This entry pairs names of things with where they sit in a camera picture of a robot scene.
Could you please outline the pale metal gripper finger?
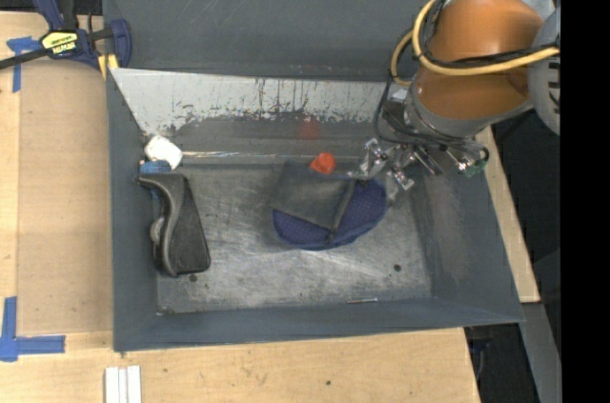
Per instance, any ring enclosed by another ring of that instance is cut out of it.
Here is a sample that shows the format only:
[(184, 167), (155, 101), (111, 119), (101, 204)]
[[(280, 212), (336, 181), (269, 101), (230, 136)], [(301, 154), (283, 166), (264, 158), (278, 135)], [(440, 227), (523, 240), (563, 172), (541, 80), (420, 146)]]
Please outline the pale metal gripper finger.
[(351, 172), (357, 180), (368, 180), (379, 174), (382, 170), (382, 148), (376, 138), (371, 138), (364, 145), (364, 158), (358, 167)]
[(385, 173), (384, 186), (389, 203), (396, 200), (415, 185), (415, 181), (408, 177), (404, 170), (391, 168)]

